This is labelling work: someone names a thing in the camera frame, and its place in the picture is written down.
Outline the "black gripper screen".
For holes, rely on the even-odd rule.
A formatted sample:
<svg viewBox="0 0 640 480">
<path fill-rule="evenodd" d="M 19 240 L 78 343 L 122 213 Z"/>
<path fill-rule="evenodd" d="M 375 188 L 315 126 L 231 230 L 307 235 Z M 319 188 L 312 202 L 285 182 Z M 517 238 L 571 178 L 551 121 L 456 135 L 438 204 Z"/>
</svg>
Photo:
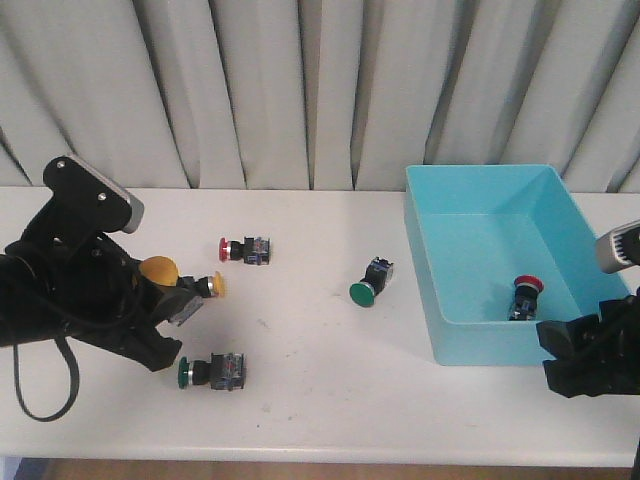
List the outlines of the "black gripper screen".
<svg viewBox="0 0 640 480">
<path fill-rule="evenodd" d="M 536 325 L 549 389 L 566 398 L 639 393 L 639 295 L 599 303 L 599 312 Z"/>
<path fill-rule="evenodd" d="M 121 323 L 133 301 L 128 254 L 109 239 L 129 212 L 67 156 L 43 171 L 51 198 L 4 251 L 4 342 L 24 344 L 105 329 L 102 346 L 149 371 L 170 367 L 181 342 L 153 323 Z"/>
</svg>

